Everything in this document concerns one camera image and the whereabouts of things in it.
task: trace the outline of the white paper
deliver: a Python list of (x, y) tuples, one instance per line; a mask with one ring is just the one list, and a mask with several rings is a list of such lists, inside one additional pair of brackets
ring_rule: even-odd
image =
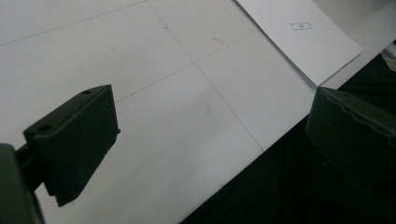
[(362, 52), (310, 0), (236, 1), (312, 87)]

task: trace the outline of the dark fabric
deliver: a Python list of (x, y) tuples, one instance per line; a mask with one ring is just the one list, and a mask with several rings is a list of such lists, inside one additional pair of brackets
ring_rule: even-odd
[[(377, 56), (342, 91), (396, 114), (396, 74)], [(306, 118), (182, 223), (396, 223), (396, 181), (352, 189), (306, 137)], [(396, 169), (390, 162), (388, 169)]]

